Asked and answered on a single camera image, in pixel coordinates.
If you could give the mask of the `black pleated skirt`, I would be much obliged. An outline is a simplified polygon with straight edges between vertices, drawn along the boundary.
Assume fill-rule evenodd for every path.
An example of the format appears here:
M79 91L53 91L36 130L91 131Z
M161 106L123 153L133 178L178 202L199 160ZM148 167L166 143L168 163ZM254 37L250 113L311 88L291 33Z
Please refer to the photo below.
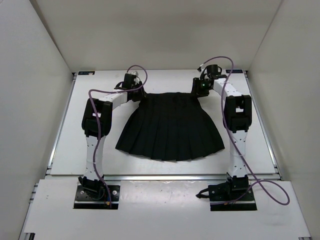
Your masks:
M212 118L191 93L148 93L126 122L115 148L160 161L188 161L224 150Z

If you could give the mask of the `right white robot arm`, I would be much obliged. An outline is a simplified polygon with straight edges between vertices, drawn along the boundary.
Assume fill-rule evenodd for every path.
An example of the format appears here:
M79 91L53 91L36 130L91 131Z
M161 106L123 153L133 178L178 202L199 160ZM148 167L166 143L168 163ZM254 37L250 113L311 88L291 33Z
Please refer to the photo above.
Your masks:
M246 164L246 138L252 124L252 98L244 95L229 83L227 75L216 64L197 69L199 77L193 79L191 92L196 97L206 97L210 90L220 95L222 122L229 136L230 162L227 180L221 185L229 200L236 200L249 187Z

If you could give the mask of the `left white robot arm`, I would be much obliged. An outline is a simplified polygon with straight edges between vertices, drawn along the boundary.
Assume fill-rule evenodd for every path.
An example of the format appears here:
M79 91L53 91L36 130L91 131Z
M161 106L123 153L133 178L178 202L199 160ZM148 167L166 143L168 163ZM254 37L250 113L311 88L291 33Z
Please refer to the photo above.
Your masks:
M142 100L146 96L144 84L135 70L126 72L114 91L91 89L88 92L81 122L86 138L86 165L79 183L95 201L112 202L110 188L104 180L103 151L112 127L113 110L129 101Z

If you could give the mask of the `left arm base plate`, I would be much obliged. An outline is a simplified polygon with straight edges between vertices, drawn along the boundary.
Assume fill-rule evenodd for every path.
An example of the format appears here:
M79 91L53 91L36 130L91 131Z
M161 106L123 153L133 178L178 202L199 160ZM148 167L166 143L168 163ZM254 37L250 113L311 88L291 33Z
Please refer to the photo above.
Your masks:
M107 190L102 188L99 193L85 190L79 183L75 192L73 208L85 210L117 210L119 207L121 186L111 184Z

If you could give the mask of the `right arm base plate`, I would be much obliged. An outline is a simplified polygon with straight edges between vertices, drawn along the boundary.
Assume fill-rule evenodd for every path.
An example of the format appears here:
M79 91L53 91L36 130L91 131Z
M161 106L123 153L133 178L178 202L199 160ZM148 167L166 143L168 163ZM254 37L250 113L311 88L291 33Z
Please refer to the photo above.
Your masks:
M232 190L226 182L208 185L195 196L198 199L209 199L211 212L258 210L252 190L248 190L247 187Z

